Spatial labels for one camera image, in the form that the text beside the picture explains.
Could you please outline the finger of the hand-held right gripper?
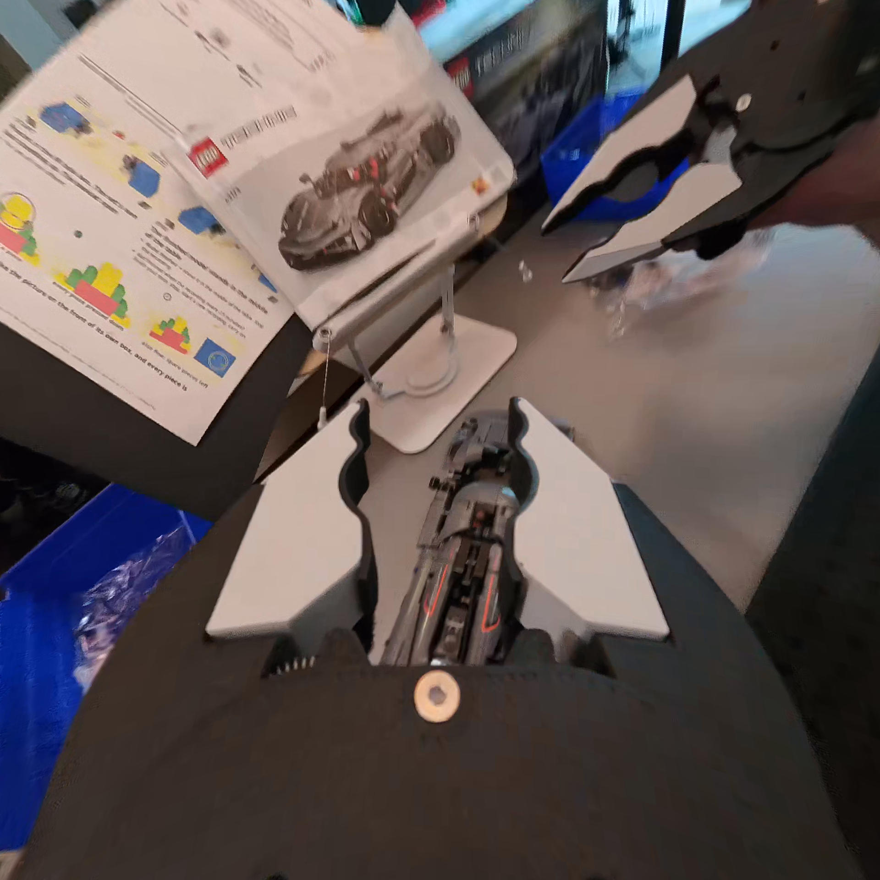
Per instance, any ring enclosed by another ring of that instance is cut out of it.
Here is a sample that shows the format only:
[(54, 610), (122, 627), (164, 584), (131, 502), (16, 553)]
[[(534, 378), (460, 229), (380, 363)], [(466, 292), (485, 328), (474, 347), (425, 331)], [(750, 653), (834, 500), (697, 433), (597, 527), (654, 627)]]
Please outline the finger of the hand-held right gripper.
[(541, 226), (549, 235), (574, 221), (589, 205), (609, 199), (633, 204), (666, 180), (693, 150), (688, 122), (697, 102), (692, 73), (651, 91), (605, 138)]
[(561, 282), (588, 281), (664, 253), (673, 233), (741, 186), (742, 180), (731, 166), (698, 164), (676, 180), (653, 211), (623, 224), (606, 241), (586, 248)]

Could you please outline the lego car model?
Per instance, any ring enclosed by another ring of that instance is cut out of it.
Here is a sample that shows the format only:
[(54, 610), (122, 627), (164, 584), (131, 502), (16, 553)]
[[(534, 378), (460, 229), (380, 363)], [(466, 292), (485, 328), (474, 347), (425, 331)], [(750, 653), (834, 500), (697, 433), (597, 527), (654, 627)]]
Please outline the lego car model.
[(417, 540), (418, 556), (383, 666), (500, 666), (522, 625), (525, 577), (514, 526), (537, 488), (521, 405), (479, 411), (457, 428)]

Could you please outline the blue plastic bin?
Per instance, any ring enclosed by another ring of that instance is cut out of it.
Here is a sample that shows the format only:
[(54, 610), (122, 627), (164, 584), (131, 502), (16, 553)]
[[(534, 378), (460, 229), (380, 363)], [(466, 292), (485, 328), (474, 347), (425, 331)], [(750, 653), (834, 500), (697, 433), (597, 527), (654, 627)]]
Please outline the blue plastic bin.
[[(599, 148), (601, 141), (623, 120), (644, 90), (629, 90), (592, 98), (541, 156), (544, 183), (552, 204), (556, 204)], [(682, 162), (665, 179), (654, 183), (644, 195), (624, 202), (604, 196), (578, 215), (586, 223), (623, 223), (654, 210), (686, 170)]]

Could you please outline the black perforated pad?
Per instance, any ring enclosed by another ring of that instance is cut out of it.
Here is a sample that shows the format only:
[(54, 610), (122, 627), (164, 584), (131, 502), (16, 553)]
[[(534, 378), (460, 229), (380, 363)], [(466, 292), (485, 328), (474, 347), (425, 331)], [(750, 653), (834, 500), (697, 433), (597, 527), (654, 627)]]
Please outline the black perforated pad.
[(745, 616), (797, 706), (848, 849), (878, 878), (878, 357)]

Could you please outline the crumpled clear parts bags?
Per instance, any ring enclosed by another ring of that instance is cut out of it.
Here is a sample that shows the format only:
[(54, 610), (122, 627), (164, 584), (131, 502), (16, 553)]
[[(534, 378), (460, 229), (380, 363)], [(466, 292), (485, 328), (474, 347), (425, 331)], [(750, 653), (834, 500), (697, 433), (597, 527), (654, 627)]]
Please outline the crumpled clear parts bags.
[(73, 677), (82, 693), (88, 692), (140, 606), (192, 545), (193, 532), (181, 522), (112, 568), (82, 594), (73, 630)]

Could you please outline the black lego set box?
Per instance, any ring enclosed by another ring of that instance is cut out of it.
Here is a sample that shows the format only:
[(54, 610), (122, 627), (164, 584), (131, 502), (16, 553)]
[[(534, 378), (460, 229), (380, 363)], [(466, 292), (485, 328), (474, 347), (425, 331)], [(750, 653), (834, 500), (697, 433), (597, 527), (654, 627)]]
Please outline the black lego set box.
[(422, 30), (447, 74), (511, 158), (515, 189), (605, 91), (607, 2), (461, 2)]

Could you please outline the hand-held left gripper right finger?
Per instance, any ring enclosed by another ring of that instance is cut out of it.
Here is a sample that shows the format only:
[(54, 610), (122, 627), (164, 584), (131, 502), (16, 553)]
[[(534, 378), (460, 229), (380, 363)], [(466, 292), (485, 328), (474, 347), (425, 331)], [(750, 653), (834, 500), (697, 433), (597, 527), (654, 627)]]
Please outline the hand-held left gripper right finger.
[(523, 628), (546, 633), (563, 664), (596, 635), (665, 641), (670, 626), (610, 477), (525, 398), (511, 399), (509, 419)]

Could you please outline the blue bin with white label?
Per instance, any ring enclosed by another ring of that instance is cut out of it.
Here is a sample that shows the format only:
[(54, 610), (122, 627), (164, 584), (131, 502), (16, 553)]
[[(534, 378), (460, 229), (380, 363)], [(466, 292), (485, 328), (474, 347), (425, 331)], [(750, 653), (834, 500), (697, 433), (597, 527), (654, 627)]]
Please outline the blue bin with white label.
[(110, 485), (2, 575), (2, 851), (25, 845), (84, 696), (73, 677), (82, 594), (179, 523), (191, 528), (192, 547), (212, 526)]

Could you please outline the white metal book stand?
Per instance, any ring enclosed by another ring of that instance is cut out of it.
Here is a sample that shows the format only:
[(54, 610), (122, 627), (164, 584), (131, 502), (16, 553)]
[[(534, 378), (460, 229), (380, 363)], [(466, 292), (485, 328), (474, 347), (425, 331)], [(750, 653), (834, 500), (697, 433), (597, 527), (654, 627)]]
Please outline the white metal book stand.
[[(456, 220), (450, 231), (435, 236), (313, 333), (313, 348), (326, 358), (347, 350), (363, 379), (356, 398), (369, 404), (371, 430), (396, 451), (413, 455), (432, 446), (517, 349), (512, 331), (457, 316), (454, 305), (455, 260), (489, 239), (507, 202), (503, 195), (480, 213)], [(372, 371), (358, 349), (359, 336), (435, 279), (439, 314)]]

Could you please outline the printed task instruction sheet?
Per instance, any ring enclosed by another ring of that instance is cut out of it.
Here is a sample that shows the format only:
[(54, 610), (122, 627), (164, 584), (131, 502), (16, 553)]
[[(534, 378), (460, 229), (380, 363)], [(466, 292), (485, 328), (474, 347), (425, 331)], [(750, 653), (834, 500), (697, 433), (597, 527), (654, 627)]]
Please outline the printed task instruction sheet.
[(293, 315), (167, 162), (255, 61), (224, 2), (113, 2), (2, 104), (2, 324), (197, 445)]

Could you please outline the black sheet holder board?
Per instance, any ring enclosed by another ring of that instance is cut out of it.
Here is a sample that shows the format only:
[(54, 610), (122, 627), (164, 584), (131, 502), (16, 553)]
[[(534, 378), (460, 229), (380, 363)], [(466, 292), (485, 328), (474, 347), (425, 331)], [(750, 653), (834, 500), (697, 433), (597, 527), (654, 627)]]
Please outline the black sheet holder board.
[(301, 319), (289, 319), (191, 445), (3, 325), (1, 434), (216, 521), (254, 482), (312, 343)]

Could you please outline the lego instruction booklet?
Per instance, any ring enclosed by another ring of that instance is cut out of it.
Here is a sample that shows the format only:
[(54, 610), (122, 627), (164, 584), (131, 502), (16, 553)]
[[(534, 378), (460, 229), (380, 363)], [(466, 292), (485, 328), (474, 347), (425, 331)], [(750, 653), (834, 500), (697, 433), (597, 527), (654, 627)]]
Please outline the lego instruction booklet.
[(316, 329), (380, 282), (468, 249), (514, 164), (398, 4), (192, 2), (213, 50), (174, 169)]

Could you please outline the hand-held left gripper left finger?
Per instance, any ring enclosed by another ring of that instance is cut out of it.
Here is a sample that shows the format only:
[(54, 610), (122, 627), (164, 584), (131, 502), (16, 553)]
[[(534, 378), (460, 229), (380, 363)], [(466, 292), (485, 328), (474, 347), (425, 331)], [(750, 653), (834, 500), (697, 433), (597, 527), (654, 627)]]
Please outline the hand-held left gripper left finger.
[(286, 636), (316, 650), (378, 602), (368, 519), (369, 403), (351, 402), (258, 486), (205, 627), (213, 640)]

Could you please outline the clear bag of lego parts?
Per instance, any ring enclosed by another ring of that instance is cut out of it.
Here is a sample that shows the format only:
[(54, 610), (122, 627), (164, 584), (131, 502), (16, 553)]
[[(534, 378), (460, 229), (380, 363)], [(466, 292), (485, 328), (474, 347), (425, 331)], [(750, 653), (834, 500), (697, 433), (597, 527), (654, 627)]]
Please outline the clear bag of lego parts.
[(691, 252), (665, 253), (601, 273), (586, 287), (608, 318), (608, 338), (616, 340), (649, 314), (672, 315), (733, 290), (765, 263), (775, 237), (771, 229), (749, 231), (729, 251), (710, 260)]

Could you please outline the person's right hand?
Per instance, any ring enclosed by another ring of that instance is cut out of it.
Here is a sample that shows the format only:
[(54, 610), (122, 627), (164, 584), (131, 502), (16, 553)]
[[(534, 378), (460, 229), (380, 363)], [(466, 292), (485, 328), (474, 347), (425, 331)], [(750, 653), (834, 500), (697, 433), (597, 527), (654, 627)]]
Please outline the person's right hand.
[(852, 226), (879, 248), (879, 117), (853, 126), (830, 158), (805, 174), (749, 230)]

